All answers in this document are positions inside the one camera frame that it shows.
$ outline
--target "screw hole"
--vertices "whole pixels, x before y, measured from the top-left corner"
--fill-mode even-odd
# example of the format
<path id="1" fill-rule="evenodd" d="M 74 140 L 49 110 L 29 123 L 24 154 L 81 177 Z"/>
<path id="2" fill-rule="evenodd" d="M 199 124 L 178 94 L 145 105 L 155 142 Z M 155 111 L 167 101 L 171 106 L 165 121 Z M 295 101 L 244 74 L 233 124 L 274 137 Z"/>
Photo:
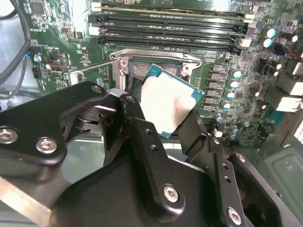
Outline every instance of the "screw hole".
<path id="1" fill-rule="evenodd" d="M 158 147 L 157 147 L 156 145 L 151 145 L 151 149 L 152 149 L 153 151 L 158 151 Z"/>
<path id="2" fill-rule="evenodd" d="M 131 103 L 135 103 L 134 98 L 131 97 L 131 96 L 126 96 L 126 99 L 127 99 L 129 102 L 131 102 Z"/>
<path id="3" fill-rule="evenodd" d="M 108 117 L 104 120 L 104 125 L 109 126 L 113 123 L 113 119 Z"/>
<path id="4" fill-rule="evenodd" d="M 228 166 L 226 164 L 222 164 L 222 166 L 225 168 L 225 169 L 228 169 Z"/>
<path id="5" fill-rule="evenodd" d="M 145 133 L 151 135 L 152 131 L 150 131 L 149 129 L 145 129 Z"/>
<path id="6" fill-rule="evenodd" d="M 231 182 L 232 182 L 227 176 L 225 176 L 224 178 L 225 178 L 225 180 L 226 180 L 228 183 L 231 183 Z"/>

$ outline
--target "silver screw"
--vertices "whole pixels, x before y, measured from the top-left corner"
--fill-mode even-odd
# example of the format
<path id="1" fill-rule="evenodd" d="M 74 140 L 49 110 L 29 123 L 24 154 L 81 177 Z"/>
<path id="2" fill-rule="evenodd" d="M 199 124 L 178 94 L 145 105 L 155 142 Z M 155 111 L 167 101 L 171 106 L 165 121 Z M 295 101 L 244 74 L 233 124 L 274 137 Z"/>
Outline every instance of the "silver screw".
<path id="1" fill-rule="evenodd" d="M 242 154 L 237 153 L 236 156 L 240 159 L 241 162 L 245 162 L 245 157 Z"/>
<path id="2" fill-rule="evenodd" d="M 250 126 L 250 122 L 244 122 L 244 123 L 243 123 L 243 126 L 244 126 L 245 128 L 248 128 L 248 127 Z"/>
<path id="3" fill-rule="evenodd" d="M 45 154 L 51 154 L 57 149 L 57 144 L 52 139 L 40 139 L 36 143 L 36 149 Z"/>
<path id="4" fill-rule="evenodd" d="M 216 138 L 213 137 L 213 140 L 216 144 L 220 144 L 219 140 L 217 140 Z"/>
<path id="5" fill-rule="evenodd" d="M 38 54 L 35 54 L 35 55 L 34 55 L 34 61 L 35 61 L 35 62 L 41 62 L 41 61 L 42 61 L 41 56 L 38 55 Z"/>
<path id="6" fill-rule="evenodd" d="M 164 196 L 166 197 L 166 199 L 168 199 L 168 201 L 170 202 L 178 201 L 179 198 L 178 192 L 172 186 L 166 185 L 163 189 L 163 192 L 164 192 Z"/>
<path id="7" fill-rule="evenodd" d="M 102 89 L 96 85 L 93 85 L 91 86 L 91 89 L 94 91 L 94 92 L 97 92 L 97 93 L 102 93 Z"/>
<path id="8" fill-rule="evenodd" d="M 128 62 L 127 62 L 126 60 L 121 60 L 121 61 L 120 61 L 120 65 L 121 65 L 122 67 L 126 67 L 126 66 L 128 66 Z"/>
<path id="9" fill-rule="evenodd" d="M 18 139 L 18 133 L 12 129 L 0 129 L 0 143 L 10 144 Z"/>
<path id="10" fill-rule="evenodd" d="M 242 223 L 241 217 L 234 208 L 232 208 L 232 207 L 227 208 L 227 214 L 236 225 L 238 225 L 238 226 L 241 225 L 241 223 Z"/>
<path id="11" fill-rule="evenodd" d="M 285 163 L 286 168 L 290 169 L 291 167 L 293 167 L 293 165 L 290 162 L 286 162 Z"/>

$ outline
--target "blue cable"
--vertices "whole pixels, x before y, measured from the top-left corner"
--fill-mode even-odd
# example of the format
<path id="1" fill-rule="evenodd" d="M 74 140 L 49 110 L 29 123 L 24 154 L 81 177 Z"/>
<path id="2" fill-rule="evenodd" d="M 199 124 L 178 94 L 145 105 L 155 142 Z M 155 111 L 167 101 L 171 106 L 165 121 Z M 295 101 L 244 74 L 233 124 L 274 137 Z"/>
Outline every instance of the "blue cable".
<path id="1" fill-rule="evenodd" d="M 28 55 L 30 55 L 29 51 L 26 54 L 24 54 L 23 60 L 26 60 Z"/>

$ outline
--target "black cable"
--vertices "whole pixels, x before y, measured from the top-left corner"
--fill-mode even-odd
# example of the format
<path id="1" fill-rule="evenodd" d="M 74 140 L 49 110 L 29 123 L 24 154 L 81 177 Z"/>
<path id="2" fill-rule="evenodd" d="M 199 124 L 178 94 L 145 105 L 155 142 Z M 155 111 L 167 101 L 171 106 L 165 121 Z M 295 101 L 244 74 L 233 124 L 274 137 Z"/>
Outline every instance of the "black cable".
<path id="1" fill-rule="evenodd" d="M 11 4 L 14 6 L 15 11 L 19 15 L 20 23 L 22 26 L 22 30 L 24 33 L 25 43 L 23 44 L 21 50 L 18 52 L 18 54 L 15 56 L 13 61 L 8 65 L 8 67 L 0 74 L 0 85 L 4 84 L 4 82 L 11 76 L 13 71 L 16 69 L 16 67 L 19 65 L 19 63 L 22 61 L 23 56 L 28 51 L 28 48 L 30 46 L 30 30 L 28 23 L 26 21 L 26 18 L 24 14 L 22 13 L 19 5 L 16 3 L 15 0 L 10 0 Z"/>
<path id="2" fill-rule="evenodd" d="M 17 11 L 14 9 L 10 14 L 0 17 L 0 20 L 8 20 L 17 15 Z"/>
<path id="3" fill-rule="evenodd" d="M 27 69 L 27 60 L 24 59 L 23 64 L 22 64 L 22 70 L 21 70 L 21 75 L 20 75 L 20 78 L 19 78 L 19 82 L 18 82 L 17 86 L 15 87 L 15 90 L 13 90 L 13 92 L 9 96 L 0 97 L 0 100 L 10 99 L 10 98 L 14 97 L 17 94 L 17 92 L 21 88 L 21 85 L 22 85 L 22 82 L 23 82 L 23 79 L 24 79 L 24 76 L 25 76 L 26 69 Z"/>

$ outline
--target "motherboard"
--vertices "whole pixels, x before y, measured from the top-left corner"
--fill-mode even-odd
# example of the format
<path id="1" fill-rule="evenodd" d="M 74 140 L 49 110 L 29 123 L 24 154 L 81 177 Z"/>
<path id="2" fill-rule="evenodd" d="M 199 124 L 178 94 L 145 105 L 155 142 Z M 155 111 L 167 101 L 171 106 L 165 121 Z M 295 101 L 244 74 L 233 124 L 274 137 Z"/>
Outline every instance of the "motherboard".
<path id="1" fill-rule="evenodd" d="M 293 112 L 279 94 L 300 102 L 277 83 L 303 76 L 301 0 L 18 1 L 42 95 L 86 80 L 125 89 L 155 63 L 204 91 L 201 117 L 244 147 Z"/>

